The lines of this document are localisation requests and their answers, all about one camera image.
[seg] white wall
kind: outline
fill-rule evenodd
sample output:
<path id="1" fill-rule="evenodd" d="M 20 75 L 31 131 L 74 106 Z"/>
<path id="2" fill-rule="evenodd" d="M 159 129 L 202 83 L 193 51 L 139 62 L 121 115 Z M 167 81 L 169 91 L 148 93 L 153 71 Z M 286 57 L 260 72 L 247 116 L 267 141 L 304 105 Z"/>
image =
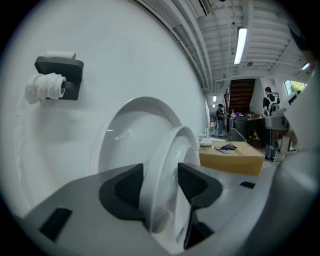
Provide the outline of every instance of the white wall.
<path id="1" fill-rule="evenodd" d="M 208 107 L 209 107 L 209 112 L 210 112 L 210 114 L 212 115 L 212 114 L 216 114 L 216 112 L 217 112 L 217 109 L 218 109 L 218 105 L 219 104 L 222 104 L 222 105 L 224 105 L 224 100 L 223 100 L 223 96 L 222 97 L 216 97 L 216 101 L 214 102 L 214 95 L 215 94 L 207 94 L 206 96 L 205 96 L 205 98 L 206 98 L 206 101 L 207 101 L 207 103 L 208 103 Z"/>
<path id="2" fill-rule="evenodd" d="M 278 93 L 279 94 L 279 99 L 280 101 L 283 101 L 283 99 L 286 98 L 286 92 L 284 91 L 284 84 L 277 84 L 275 82 L 275 79 L 269 79 L 269 78 L 261 78 L 261 84 L 263 87 L 263 91 L 265 91 L 266 87 L 270 87 L 273 93 Z"/>
<path id="3" fill-rule="evenodd" d="M 264 91 L 263 85 L 261 83 L 261 79 L 256 79 L 252 94 L 252 99 L 250 103 L 250 111 L 254 112 L 255 114 L 261 115 L 263 110 L 263 99 L 264 99 Z"/>
<path id="4" fill-rule="evenodd" d="M 285 98 L 288 97 L 287 91 L 286 91 L 286 87 L 285 87 L 285 84 L 284 84 L 285 80 L 296 81 L 296 82 L 301 82 L 301 83 L 305 83 L 306 84 L 306 83 L 308 83 L 309 78 L 310 78 L 310 75 L 309 76 L 303 76 L 303 78 L 298 78 L 295 75 L 276 74 L 274 76 L 274 81 L 275 81 L 275 84 L 276 84 L 276 88 L 277 88 L 277 90 L 279 92 L 279 95 L 280 95 L 280 92 L 281 92 L 282 98 L 280 98 L 280 101 L 284 100 Z"/>
<path id="5" fill-rule="evenodd" d="M 46 51 L 76 52 L 84 62 L 83 81 L 78 101 L 26 105 L 28 163 L 18 172 L 13 117 L 26 81 L 37 73 L 35 60 Z M 162 25 L 133 1 L 44 1 L 16 33 L 1 71 L 0 181 L 20 216 L 58 187 L 87 175 L 99 127 L 132 98 L 164 101 L 195 135 L 206 127 L 194 70 Z"/>

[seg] cloth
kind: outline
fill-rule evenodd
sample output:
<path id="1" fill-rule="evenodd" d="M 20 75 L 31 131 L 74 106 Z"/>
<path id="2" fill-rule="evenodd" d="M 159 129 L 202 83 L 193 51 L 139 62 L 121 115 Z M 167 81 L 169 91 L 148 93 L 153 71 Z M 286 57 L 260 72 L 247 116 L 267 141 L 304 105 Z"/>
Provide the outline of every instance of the cloth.
<path id="1" fill-rule="evenodd" d="M 217 148 L 217 147 L 215 147 L 215 146 L 213 146 L 213 148 L 214 148 L 215 150 L 221 152 L 221 153 L 224 153 L 224 154 L 230 154 L 230 152 L 231 152 L 231 150 L 229 150 L 229 149 L 219 149 L 219 148 Z"/>
<path id="2" fill-rule="evenodd" d="M 235 149 L 237 149 L 237 147 L 234 145 L 231 145 L 231 144 L 227 144 L 227 145 L 220 147 L 219 149 L 220 150 L 235 150 Z"/>
<path id="3" fill-rule="evenodd" d="M 224 129 L 224 121 L 223 120 L 218 120 L 218 134 L 222 134 L 222 131 Z"/>
<path id="4" fill-rule="evenodd" d="M 222 115 L 224 113 L 224 111 L 222 109 L 217 109 L 215 115 L 216 115 L 216 119 L 219 121 L 219 120 L 223 120 L 222 117 L 220 117 L 219 115 Z"/>

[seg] toilet paper holder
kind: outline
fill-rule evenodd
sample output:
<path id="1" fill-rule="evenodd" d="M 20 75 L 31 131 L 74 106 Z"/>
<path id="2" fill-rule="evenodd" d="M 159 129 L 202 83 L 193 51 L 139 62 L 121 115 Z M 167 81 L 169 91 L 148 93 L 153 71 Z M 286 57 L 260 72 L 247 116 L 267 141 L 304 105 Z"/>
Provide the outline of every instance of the toilet paper holder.
<path id="1" fill-rule="evenodd" d="M 66 81 L 61 85 L 61 90 L 64 90 L 64 94 L 59 100 L 76 101 L 78 99 L 84 71 L 84 63 L 81 60 L 40 56 L 35 60 L 34 66 L 39 74 L 56 73 L 65 77 Z"/>

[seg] fluorescent light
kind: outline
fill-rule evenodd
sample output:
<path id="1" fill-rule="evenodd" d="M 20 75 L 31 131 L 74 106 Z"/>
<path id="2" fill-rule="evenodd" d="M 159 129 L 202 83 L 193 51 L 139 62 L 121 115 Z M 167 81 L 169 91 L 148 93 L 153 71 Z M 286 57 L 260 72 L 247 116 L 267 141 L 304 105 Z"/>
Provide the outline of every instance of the fluorescent light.
<path id="1" fill-rule="evenodd" d="M 305 70 L 307 67 L 309 67 L 309 63 L 306 63 L 301 69 Z"/>
<path id="2" fill-rule="evenodd" d="M 241 61 L 242 53 L 244 52 L 244 48 L 245 48 L 246 37 L 247 37 L 247 29 L 240 28 L 238 31 L 238 43 L 236 44 L 234 64 L 239 64 Z"/>

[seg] black bracket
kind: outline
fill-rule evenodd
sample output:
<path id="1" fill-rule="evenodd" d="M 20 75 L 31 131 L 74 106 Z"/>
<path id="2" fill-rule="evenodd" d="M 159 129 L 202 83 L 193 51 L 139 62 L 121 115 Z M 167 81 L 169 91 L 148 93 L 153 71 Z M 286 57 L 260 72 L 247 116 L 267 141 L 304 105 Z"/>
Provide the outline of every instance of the black bracket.
<path id="1" fill-rule="evenodd" d="M 84 63 L 80 60 L 62 57 L 38 57 L 34 66 L 40 74 L 48 75 L 51 73 L 65 77 L 61 89 L 64 95 L 59 100 L 76 101 L 79 96 L 80 85 L 83 77 Z"/>
<path id="2" fill-rule="evenodd" d="M 191 205 L 190 219 L 183 247 L 188 249 L 211 236 L 214 231 L 198 221 L 195 210 L 209 207 L 222 194 L 221 183 L 192 167 L 178 163 L 178 184 Z"/>
<path id="3" fill-rule="evenodd" d="M 145 222 L 139 210 L 139 199 L 144 181 L 144 165 L 137 164 L 107 181 L 99 189 L 99 200 L 104 209 L 121 220 Z"/>

